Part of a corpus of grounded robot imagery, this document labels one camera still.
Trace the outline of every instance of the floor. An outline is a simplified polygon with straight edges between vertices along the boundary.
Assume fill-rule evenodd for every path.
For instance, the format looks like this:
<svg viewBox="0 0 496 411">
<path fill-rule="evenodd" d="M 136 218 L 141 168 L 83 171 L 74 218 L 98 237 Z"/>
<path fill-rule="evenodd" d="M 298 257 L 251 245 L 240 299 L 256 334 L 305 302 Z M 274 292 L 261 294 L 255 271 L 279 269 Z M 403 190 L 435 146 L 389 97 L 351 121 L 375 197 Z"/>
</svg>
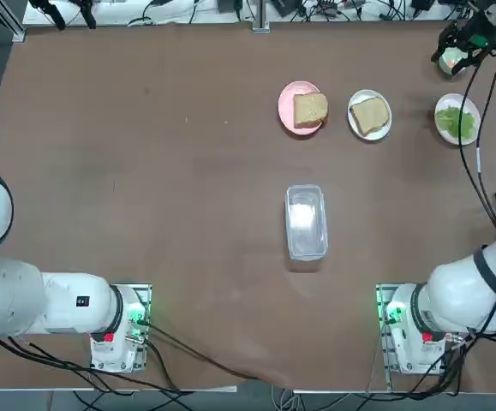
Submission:
<svg viewBox="0 0 496 411">
<path fill-rule="evenodd" d="M 8 1 L 11 8 L 18 16 L 22 16 L 27 0 Z M 11 35 L 0 27 L 0 81 L 5 70 L 9 52 L 11 50 Z M 91 391 L 80 391 L 79 395 L 87 402 L 91 402 L 96 393 Z M 333 402 L 338 395 L 333 394 L 306 394 L 303 401 L 306 410 L 324 411 L 326 405 Z M 148 410 L 157 407 L 167 401 L 167 398 L 154 391 L 146 391 L 134 394 L 132 397 L 117 397 L 106 395 L 97 401 L 96 406 L 104 411 L 118 410 Z M 236 394 L 201 392 L 187 396 L 182 399 L 185 404 L 196 411 L 201 410 L 272 410 L 274 406 L 271 400 L 271 388 L 268 384 L 250 382 L 238 387 Z M 361 403 L 360 398 L 351 396 L 338 404 L 333 409 L 354 410 Z M 75 396 L 68 391 L 0 391 L 0 410 L 28 409 L 30 411 L 76 411 L 85 408 Z M 176 404 L 170 404 L 165 408 L 167 411 L 182 409 Z M 444 411 L 487 411 L 496 410 L 495 395 L 461 395 L 456 398 L 448 396 L 437 396 L 424 402 L 411 400 L 401 402 L 370 402 L 364 407 L 364 411 L 429 411 L 442 409 Z"/>
</svg>

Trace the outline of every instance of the pink plate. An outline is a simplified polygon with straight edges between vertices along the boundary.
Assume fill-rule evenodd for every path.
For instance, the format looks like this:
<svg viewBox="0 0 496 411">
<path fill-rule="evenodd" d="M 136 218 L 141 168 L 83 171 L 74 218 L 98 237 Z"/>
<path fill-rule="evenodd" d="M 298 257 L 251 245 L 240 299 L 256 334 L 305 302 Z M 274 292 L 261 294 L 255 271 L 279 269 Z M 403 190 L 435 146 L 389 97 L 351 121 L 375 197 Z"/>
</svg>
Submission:
<svg viewBox="0 0 496 411">
<path fill-rule="evenodd" d="M 288 84 L 278 99 L 278 114 L 284 126 L 297 135 L 307 135 L 315 132 L 322 124 L 312 128 L 293 127 L 293 96 L 296 94 L 307 94 L 308 92 L 320 92 L 318 87 L 308 81 L 294 81 Z"/>
</svg>

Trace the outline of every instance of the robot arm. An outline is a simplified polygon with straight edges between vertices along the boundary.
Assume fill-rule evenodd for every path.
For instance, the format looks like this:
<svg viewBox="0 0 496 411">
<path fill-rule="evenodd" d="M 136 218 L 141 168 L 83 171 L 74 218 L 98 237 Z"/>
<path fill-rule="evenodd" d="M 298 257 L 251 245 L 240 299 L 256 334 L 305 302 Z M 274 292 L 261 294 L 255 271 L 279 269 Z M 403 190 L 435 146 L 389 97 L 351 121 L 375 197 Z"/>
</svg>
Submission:
<svg viewBox="0 0 496 411">
<path fill-rule="evenodd" d="M 450 23 L 439 35 L 438 49 L 431 57 L 436 63 L 448 48 L 466 53 L 465 58 L 451 67 L 451 75 L 466 67 L 480 65 L 496 48 L 496 2 L 480 0 L 469 2 L 469 6 L 475 11 L 474 15 L 462 26 L 457 21 Z"/>
<path fill-rule="evenodd" d="M 495 301 L 496 242 L 439 265 L 427 283 L 398 286 L 385 316 L 399 371 L 425 373 L 444 353 L 446 333 L 480 330 Z M 496 331 L 496 312 L 487 331 Z"/>
<path fill-rule="evenodd" d="M 14 203 L 0 177 L 0 243 L 10 231 Z M 0 336 L 90 334 L 91 364 L 107 372 L 146 366 L 150 285 L 109 285 L 82 273 L 40 272 L 21 261 L 0 259 Z"/>
</svg>

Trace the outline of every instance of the plate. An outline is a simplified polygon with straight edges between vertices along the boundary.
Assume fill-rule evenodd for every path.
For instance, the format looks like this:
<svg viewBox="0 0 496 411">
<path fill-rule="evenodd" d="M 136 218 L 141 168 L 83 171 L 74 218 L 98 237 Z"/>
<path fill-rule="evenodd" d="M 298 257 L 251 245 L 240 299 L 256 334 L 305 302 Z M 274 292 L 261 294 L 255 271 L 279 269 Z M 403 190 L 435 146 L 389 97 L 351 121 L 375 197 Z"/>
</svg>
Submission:
<svg viewBox="0 0 496 411">
<path fill-rule="evenodd" d="M 460 109 L 462 102 L 463 102 L 462 94 L 457 94 L 457 93 L 446 94 L 440 100 L 438 100 L 438 103 L 436 103 L 436 108 L 434 109 L 434 124 L 436 124 L 436 128 L 438 129 L 439 135 L 441 135 L 445 141 L 455 146 L 459 145 L 459 139 L 453 137 L 447 130 L 443 130 L 440 127 L 438 127 L 438 123 L 436 122 L 436 113 L 440 110 L 445 110 L 448 107 L 457 107 L 458 109 Z M 474 116 L 475 130 L 474 133 L 472 134 L 472 138 L 470 138 L 469 140 L 462 140 L 463 146 L 466 146 L 468 144 L 474 143 L 478 138 L 478 129 L 480 128 L 481 118 L 478 109 L 476 108 L 475 104 L 472 103 L 472 101 L 470 101 L 469 98 L 467 98 L 466 101 L 464 102 L 463 113 L 470 113 Z"/>
<path fill-rule="evenodd" d="M 317 86 L 308 81 L 294 81 L 288 84 L 280 93 L 278 98 L 278 114 L 282 124 L 291 132 L 297 135 L 308 135 L 314 133 L 321 127 L 320 123 L 312 128 L 295 128 L 293 117 L 293 96 L 296 94 L 307 94 L 309 92 L 320 92 Z"/>
<path fill-rule="evenodd" d="M 360 130 L 358 129 L 358 124 L 356 123 L 354 116 L 350 112 L 350 107 L 352 107 L 354 104 L 361 103 L 362 101 L 365 101 L 373 97 L 378 97 L 385 102 L 386 109 L 388 110 L 388 122 L 381 129 L 377 131 L 373 131 L 372 133 L 366 136 L 363 136 Z M 388 101 L 386 101 L 386 98 L 384 98 L 381 94 L 379 94 L 374 90 L 360 90 L 354 96 L 352 96 L 349 101 L 349 106 L 347 107 L 347 116 L 349 117 L 349 124 L 350 127 L 352 128 L 352 131 L 354 131 L 356 135 L 360 137 L 362 140 L 367 140 L 367 141 L 381 140 L 386 137 L 389 131 L 391 131 L 391 125 L 392 125 L 391 106 L 388 104 Z"/>
</svg>

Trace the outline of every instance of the white plate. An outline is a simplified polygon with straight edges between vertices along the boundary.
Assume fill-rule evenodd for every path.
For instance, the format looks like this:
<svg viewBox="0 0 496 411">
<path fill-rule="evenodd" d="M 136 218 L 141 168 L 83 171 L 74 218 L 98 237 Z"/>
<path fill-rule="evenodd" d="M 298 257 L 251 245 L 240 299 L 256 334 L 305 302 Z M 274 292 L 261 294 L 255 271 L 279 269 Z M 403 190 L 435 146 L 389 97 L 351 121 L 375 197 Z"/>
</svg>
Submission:
<svg viewBox="0 0 496 411">
<path fill-rule="evenodd" d="M 457 107 L 458 109 L 460 109 L 462 102 L 463 102 L 462 94 L 456 94 L 456 93 L 446 94 L 444 97 L 438 100 L 438 103 L 436 103 L 436 108 L 434 109 L 434 124 L 436 124 L 436 128 L 438 129 L 439 135 L 441 135 L 445 141 L 447 141 L 448 143 L 452 143 L 455 146 L 459 145 L 459 139 L 453 137 L 447 130 L 443 130 L 440 127 L 438 127 L 438 123 L 436 122 L 436 113 L 440 110 L 445 110 L 448 107 Z M 472 137 L 469 140 L 461 140 L 463 146 L 466 146 L 476 141 L 476 138 L 478 137 L 478 129 L 480 128 L 481 118 L 478 109 L 476 108 L 474 103 L 470 101 L 469 98 L 467 98 L 466 101 L 464 102 L 463 113 L 470 113 L 474 116 L 474 132 L 472 134 Z"/>
<path fill-rule="evenodd" d="M 365 101 L 373 97 L 378 97 L 385 102 L 386 109 L 388 110 L 388 123 L 385 124 L 385 126 L 383 126 L 380 130 L 374 131 L 364 137 L 362 133 L 360 133 L 360 130 L 358 129 L 358 124 L 356 123 L 354 116 L 352 116 L 352 113 L 350 112 L 350 107 L 352 107 L 354 104 L 361 103 L 362 101 Z M 382 95 L 380 95 L 378 92 L 374 90 L 360 90 L 354 96 L 352 96 L 349 101 L 349 106 L 347 107 L 347 116 L 349 117 L 350 127 L 356 133 L 356 135 L 363 140 L 368 140 L 368 141 L 381 140 L 382 138 L 386 137 L 389 131 L 391 131 L 391 125 L 392 125 L 391 106 L 388 105 L 388 101 L 386 101 L 386 98 L 384 98 Z"/>
</svg>

